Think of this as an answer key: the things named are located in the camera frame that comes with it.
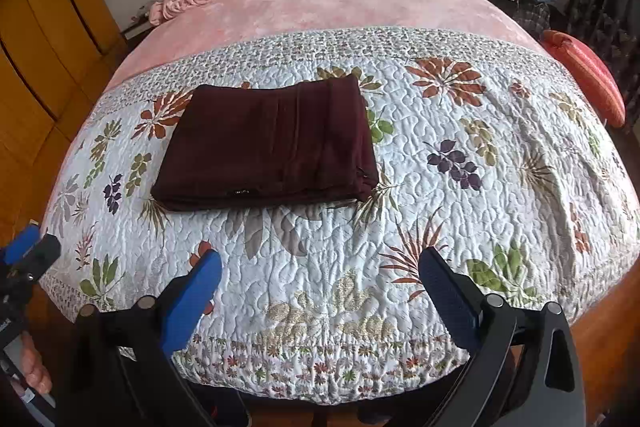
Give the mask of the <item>person's left hand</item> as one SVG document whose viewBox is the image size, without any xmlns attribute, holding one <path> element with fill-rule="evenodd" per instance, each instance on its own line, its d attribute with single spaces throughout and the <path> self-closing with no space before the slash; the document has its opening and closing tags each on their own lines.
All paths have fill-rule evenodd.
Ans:
<svg viewBox="0 0 640 427">
<path fill-rule="evenodd" d="M 30 387 L 37 390 L 40 395 L 47 395 L 52 389 L 50 374 L 42 363 L 39 351 L 35 347 L 34 340 L 29 332 L 22 332 L 21 365 L 25 381 Z"/>
</svg>

